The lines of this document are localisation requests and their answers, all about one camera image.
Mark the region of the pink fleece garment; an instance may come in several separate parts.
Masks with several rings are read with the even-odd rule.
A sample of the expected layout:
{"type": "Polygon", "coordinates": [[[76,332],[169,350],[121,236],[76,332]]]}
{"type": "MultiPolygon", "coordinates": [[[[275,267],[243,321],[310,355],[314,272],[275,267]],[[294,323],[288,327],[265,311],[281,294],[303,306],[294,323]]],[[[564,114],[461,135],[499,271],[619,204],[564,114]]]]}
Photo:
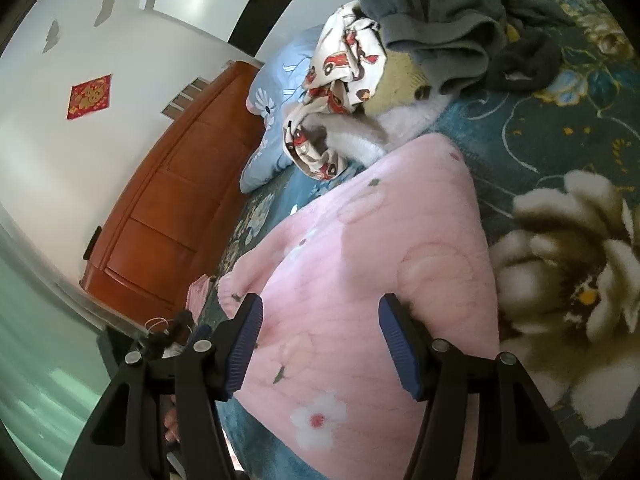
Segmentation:
{"type": "Polygon", "coordinates": [[[420,136],[281,221],[218,285],[262,298],[243,408],[330,479],[399,479],[422,419],[378,326],[386,294],[472,356],[499,350],[486,237],[462,154],[420,136]]]}

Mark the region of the pink knitted cloth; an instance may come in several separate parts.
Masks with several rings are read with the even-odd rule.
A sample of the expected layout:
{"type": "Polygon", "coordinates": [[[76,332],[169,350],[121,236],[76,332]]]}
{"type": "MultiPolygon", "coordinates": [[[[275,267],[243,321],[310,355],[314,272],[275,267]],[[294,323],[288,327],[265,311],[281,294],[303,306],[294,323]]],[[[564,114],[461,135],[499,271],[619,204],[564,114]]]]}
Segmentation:
{"type": "Polygon", "coordinates": [[[210,286],[210,277],[201,275],[195,280],[186,293],[186,310],[192,315],[193,322],[197,323],[206,304],[210,286]]]}

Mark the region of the wooden headboard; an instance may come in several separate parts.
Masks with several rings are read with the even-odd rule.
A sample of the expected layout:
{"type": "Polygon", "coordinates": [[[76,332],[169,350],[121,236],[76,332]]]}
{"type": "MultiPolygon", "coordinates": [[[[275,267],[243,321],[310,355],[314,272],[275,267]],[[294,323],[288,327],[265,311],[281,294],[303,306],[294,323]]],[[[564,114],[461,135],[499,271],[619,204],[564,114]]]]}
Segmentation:
{"type": "Polygon", "coordinates": [[[217,269],[265,131],[245,105],[257,73],[230,64],[142,160],[85,252],[80,286],[91,298],[143,325],[182,311],[190,285],[217,269]]]}

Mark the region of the grey white fleece garment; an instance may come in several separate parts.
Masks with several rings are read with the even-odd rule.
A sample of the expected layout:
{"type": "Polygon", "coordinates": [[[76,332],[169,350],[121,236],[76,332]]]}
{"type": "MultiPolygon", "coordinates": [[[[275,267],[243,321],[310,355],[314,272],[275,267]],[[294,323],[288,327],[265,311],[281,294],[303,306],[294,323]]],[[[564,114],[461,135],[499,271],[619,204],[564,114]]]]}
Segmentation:
{"type": "Polygon", "coordinates": [[[435,94],[425,100],[399,105],[367,116],[312,113],[302,121],[304,133],[322,148],[365,167],[415,139],[446,110],[452,96],[435,94]]]}

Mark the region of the light blue daisy quilt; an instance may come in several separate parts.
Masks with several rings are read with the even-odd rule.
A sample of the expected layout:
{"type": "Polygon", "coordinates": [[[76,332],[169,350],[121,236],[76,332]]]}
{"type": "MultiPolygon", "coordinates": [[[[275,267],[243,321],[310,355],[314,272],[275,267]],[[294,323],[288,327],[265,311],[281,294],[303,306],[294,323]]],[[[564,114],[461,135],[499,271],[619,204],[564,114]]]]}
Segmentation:
{"type": "Polygon", "coordinates": [[[290,108],[296,107],[303,97],[303,81],[321,31],[322,25],[317,25],[299,32],[268,58],[250,85],[246,108],[262,118],[265,131],[242,171],[243,194],[261,188],[292,165],[283,149],[283,122],[290,108]]]}

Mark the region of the white red car print garment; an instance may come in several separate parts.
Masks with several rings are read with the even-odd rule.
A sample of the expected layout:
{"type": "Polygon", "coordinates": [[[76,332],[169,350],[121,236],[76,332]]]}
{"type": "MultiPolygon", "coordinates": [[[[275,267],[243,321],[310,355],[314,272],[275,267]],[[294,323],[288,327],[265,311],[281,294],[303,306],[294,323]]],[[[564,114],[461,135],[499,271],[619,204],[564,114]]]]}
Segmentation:
{"type": "Polygon", "coordinates": [[[357,0],[340,6],[326,21],[303,80],[303,99],[283,119],[285,154],[314,180],[329,181],[347,167],[333,148],[317,148],[303,129],[312,113],[352,114],[375,95],[386,64],[378,22],[357,0]]]}

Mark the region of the black garment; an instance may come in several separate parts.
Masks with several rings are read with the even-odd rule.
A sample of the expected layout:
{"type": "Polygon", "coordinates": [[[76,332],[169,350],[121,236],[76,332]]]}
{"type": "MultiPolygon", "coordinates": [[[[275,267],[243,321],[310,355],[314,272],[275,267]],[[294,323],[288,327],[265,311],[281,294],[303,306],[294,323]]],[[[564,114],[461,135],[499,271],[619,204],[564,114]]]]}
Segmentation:
{"type": "Polygon", "coordinates": [[[489,63],[485,84],[491,91],[533,93],[548,87],[558,76],[562,51],[541,30],[526,30],[489,63]]]}

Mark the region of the dark grey sweatshirt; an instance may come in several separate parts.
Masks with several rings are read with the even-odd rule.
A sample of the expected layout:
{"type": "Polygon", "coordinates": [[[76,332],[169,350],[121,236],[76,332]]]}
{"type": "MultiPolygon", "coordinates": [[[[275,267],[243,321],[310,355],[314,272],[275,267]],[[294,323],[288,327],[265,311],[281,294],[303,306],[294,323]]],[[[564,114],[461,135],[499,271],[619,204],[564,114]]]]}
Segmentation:
{"type": "Polygon", "coordinates": [[[510,42],[526,30],[571,23],[554,0],[360,0],[360,6],[380,24],[384,47],[408,53],[440,94],[486,88],[490,61],[510,42]]]}

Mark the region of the red wall decoration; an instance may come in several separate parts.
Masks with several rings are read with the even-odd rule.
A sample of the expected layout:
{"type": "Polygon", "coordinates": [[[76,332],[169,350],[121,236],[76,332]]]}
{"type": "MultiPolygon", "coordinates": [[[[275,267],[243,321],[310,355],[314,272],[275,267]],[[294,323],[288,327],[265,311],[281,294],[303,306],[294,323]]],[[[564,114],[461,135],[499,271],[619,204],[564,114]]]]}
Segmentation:
{"type": "Polygon", "coordinates": [[[70,89],[66,119],[74,120],[110,106],[112,75],[75,84],[70,89]]]}

